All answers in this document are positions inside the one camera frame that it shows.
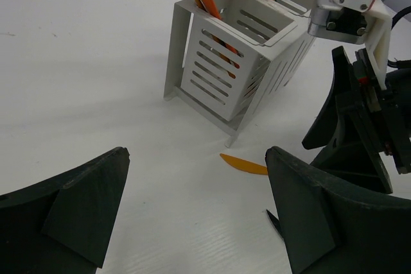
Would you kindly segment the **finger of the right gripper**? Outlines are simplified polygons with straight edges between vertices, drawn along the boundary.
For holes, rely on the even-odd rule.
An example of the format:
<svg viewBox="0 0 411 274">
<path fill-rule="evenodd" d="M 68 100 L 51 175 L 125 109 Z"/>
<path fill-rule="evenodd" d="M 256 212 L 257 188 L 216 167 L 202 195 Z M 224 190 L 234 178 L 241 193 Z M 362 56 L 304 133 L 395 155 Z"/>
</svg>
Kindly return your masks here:
<svg viewBox="0 0 411 274">
<path fill-rule="evenodd" d="M 392 184 L 376 147 L 359 120 L 340 116 L 328 144 L 311 165 L 357 186 L 391 194 Z"/>
<path fill-rule="evenodd" d="M 332 50 L 333 79 L 320 112 L 302 140 L 306 150 L 358 150 L 363 146 L 358 132 L 358 111 L 363 107 L 363 50 L 355 52 L 351 63 L 345 49 Z"/>
</svg>

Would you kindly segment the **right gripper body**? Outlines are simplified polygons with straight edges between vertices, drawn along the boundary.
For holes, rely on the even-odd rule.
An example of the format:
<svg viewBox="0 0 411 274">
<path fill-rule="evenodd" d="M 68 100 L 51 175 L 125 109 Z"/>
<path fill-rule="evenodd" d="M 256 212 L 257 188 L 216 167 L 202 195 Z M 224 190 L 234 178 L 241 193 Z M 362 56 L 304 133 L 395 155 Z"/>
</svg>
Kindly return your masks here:
<svg viewBox="0 0 411 274">
<path fill-rule="evenodd" d="M 381 88 L 365 49 L 356 52 L 365 70 L 365 97 L 386 155 L 392 156 L 399 174 L 410 172 L 410 68 L 389 72 Z"/>
</svg>

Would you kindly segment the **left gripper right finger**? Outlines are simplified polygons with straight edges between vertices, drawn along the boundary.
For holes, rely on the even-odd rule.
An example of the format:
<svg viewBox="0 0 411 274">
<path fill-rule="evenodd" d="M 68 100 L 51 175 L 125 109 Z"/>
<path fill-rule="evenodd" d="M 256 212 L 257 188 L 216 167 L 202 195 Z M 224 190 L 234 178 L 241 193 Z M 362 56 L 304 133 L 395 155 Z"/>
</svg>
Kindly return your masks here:
<svg viewBox="0 0 411 274">
<path fill-rule="evenodd" d="M 265 161 L 293 273 L 409 273 L 410 201 L 312 167 L 274 146 Z"/>
</svg>

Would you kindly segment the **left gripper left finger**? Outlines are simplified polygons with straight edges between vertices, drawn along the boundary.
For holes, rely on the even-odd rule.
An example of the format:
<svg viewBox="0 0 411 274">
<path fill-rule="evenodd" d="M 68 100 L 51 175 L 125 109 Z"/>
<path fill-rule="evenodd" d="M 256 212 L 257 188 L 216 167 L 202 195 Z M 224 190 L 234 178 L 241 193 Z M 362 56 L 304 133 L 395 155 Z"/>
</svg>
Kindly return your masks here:
<svg viewBox="0 0 411 274">
<path fill-rule="evenodd" d="M 114 148 L 81 166 L 1 195 L 1 273 L 102 268 L 130 154 Z"/>
</svg>

